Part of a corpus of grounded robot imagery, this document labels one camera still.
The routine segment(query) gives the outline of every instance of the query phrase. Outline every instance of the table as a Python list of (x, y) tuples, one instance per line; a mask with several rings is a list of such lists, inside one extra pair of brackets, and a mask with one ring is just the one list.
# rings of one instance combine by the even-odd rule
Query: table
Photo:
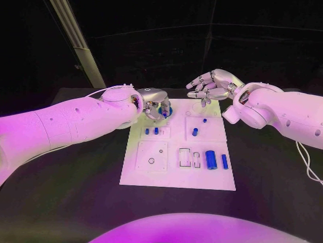
[[(61, 89), (55, 103), (94, 89)], [(186, 98), (186, 89), (165, 89)], [(221, 101), (221, 109), (231, 100)], [(120, 185), (130, 129), (29, 162), (0, 191), (0, 242), (89, 242), (122, 224), (168, 213), (209, 213), (323, 242), (323, 187), (306, 175), (296, 142), (267, 126), (225, 121), (237, 191)], [(323, 179), (323, 150), (307, 148)]]

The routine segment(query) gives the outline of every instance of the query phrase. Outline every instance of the dark wall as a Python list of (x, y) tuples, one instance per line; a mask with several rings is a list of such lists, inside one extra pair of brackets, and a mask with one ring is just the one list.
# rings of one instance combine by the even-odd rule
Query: dark wall
[(71, 4), (109, 85), (181, 88), (224, 68), (245, 82), (303, 88), (323, 63), (319, 1)]
[(51, 104), (61, 87), (91, 87), (42, 0), (0, 2), (0, 115)]

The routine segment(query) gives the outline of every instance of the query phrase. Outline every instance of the blue cylinder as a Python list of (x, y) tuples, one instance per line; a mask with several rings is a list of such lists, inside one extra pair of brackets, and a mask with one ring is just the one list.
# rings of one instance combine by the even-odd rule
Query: blue cylinder
[(217, 158), (215, 158), (215, 152), (212, 150), (205, 152), (207, 156), (207, 166), (209, 170), (218, 169), (218, 164), (217, 164)]
[(230, 168), (230, 165), (228, 165), (228, 159), (225, 154), (222, 155), (222, 164), (224, 164), (224, 169), (227, 170)]
[(198, 134), (198, 128), (194, 129), (192, 135), (197, 136), (197, 134)]

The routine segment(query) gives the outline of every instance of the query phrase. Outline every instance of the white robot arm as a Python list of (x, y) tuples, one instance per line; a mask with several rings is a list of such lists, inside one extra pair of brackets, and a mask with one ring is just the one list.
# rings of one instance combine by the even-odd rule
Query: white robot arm
[[(162, 114), (156, 110), (159, 103)], [(163, 90), (137, 91), (125, 85), (109, 88), (100, 99), (89, 95), (45, 109), (0, 117), (0, 185), (22, 164), (127, 128), (142, 112), (152, 119), (165, 119), (171, 115), (169, 104)]]
[(248, 83), (225, 70), (217, 69), (199, 76), (186, 86), (197, 86), (189, 92), (192, 98), (202, 98), (202, 105), (211, 99), (231, 98), (224, 112), (230, 123), (243, 120), (251, 127), (266, 125), (277, 128), (283, 136), (300, 143), (323, 149), (323, 97), (300, 92), (284, 92), (264, 83)]

